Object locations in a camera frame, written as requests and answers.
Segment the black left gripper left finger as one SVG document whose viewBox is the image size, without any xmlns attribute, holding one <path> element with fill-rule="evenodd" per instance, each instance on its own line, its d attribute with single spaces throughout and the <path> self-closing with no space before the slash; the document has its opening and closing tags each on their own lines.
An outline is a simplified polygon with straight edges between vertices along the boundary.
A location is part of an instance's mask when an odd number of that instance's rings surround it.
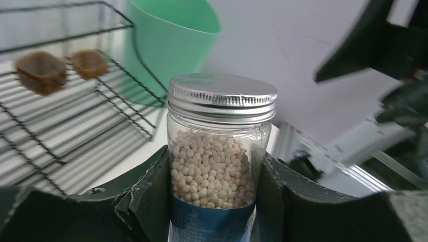
<svg viewBox="0 0 428 242">
<path fill-rule="evenodd" d="M 1 187 L 1 241 L 167 241 L 169 151 L 83 194 Z"/>
</svg>

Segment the oil bottle with black spout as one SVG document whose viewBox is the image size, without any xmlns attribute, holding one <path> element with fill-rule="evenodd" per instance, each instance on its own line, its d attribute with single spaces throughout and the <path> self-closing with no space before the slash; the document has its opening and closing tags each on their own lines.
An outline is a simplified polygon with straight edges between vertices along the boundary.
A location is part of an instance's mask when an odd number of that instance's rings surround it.
<svg viewBox="0 0 428 242">
<path fill-rule="evenodd" d="M 65 62 L 45 51 L 22 56 L 14 65 L 20 84 L 41 96 L 61 90 L 67 82 Z"/>
</svg>

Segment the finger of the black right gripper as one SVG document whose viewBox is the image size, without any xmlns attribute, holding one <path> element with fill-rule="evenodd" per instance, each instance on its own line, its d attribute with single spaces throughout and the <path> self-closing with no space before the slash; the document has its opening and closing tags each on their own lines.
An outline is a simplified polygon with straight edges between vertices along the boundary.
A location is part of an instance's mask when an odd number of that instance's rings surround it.
<svg viewBox="0 0 428 242">
<path fill-rule="evenodd" d="M 420 128 L 427 123 L 427 78 L 403 83 L 380 102 L 382 110 L 376 114 L 377 123 Z"/>
<path fill-rule="evenodd" d="M 393 1 L 369 1 L 342 44 L 315 73 L 317 83 L 373 69 L 396 80 L 427 70 L 427 1 L 418 1 L 407 26 L 388 22 Z"/>
</svg>

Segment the oil bottle with gold cap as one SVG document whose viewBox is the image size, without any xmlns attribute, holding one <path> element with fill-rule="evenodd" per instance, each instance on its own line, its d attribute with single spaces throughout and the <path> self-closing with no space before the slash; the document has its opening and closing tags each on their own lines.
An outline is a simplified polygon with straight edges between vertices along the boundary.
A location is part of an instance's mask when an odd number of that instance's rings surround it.
<svg viewBox="0 0 428 242">
<path fill-rule="evenodd" d="M 82 50 L 70 57 L 71 66 L 84 80 L 95 79 L 109 71 L 106 58 L 96 50 Z"/>
</svg>

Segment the silver lid pellet jar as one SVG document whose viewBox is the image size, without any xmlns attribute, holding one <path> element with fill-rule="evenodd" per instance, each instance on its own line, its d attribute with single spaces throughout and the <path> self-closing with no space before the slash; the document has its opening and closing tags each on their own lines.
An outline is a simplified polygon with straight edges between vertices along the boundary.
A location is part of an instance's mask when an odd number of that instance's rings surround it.
<svg viewBox="0 0 428 242">
<path fill-rule="evenodd" d="M 169 241 L 250 241 L 277 94 L 232 74 L 170 79 Z"/>
</svg>

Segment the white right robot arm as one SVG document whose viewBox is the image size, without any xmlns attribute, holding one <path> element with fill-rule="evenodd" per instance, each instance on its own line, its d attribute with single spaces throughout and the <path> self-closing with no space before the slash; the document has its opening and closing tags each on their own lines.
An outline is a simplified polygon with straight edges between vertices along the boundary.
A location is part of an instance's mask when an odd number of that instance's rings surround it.
<svg viewBox="0 0 428 242">
<path fill-rule="evenodd" d="M 427 1 L 418 1 L 407 26 L 387 21 L 392 1 L 370 1 L 339 48 L 315 74 L 317 83 L 373 69 L 402 85 L 381 98 L 381 110 L 329 145 L 313 149 L 309 161 L 325 174 L 370 159 L 427 129 Z"/>
</svg>

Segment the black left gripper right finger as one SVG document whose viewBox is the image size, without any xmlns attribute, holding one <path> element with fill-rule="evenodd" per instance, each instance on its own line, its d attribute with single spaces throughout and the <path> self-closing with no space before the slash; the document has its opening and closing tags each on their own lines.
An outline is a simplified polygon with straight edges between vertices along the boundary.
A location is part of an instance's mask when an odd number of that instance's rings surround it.
<svg viewBox="0 0 428 242">
<path fill-rule="evenodd" d="M 256 199 L 261 241 L 427 241 L 427 192 L 362 198 L 325 188 L 265 154 Z"/>
</svg>

